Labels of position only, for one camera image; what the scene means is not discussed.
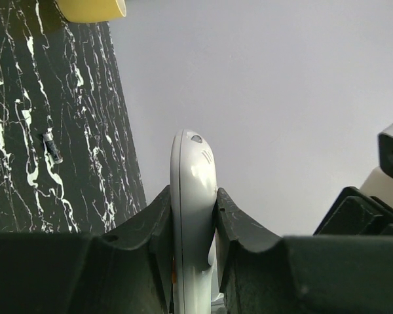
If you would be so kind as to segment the white remote control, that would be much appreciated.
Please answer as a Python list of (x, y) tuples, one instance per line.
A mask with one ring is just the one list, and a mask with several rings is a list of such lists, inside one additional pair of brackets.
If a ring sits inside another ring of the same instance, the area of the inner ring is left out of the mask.
[(170, 197), (176, 276), (174, 311), (210, 313), (217, 175), (211, 147), (195, 131), (180, 130), (174, 137)]

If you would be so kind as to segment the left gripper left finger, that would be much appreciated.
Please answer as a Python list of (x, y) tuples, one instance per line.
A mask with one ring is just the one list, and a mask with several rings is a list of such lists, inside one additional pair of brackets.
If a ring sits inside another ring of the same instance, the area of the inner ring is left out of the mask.
[(104, 235), (0, 233), (0, 313), (167, 313), (170, 189)]

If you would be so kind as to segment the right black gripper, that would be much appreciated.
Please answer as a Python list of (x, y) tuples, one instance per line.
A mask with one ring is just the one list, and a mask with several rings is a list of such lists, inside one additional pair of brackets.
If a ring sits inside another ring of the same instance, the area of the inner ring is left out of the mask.
[(393, 208), (376, 196), (348, 186), (342, 189), (314, 235), (393, 236)]

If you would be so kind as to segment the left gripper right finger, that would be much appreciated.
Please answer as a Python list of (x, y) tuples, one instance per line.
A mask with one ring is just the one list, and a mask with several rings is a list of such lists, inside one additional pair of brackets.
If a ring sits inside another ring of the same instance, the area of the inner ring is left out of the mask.
[(393, 313), (393, 236), (280, 237), (224, 189), (215, 219), (228, 313)]

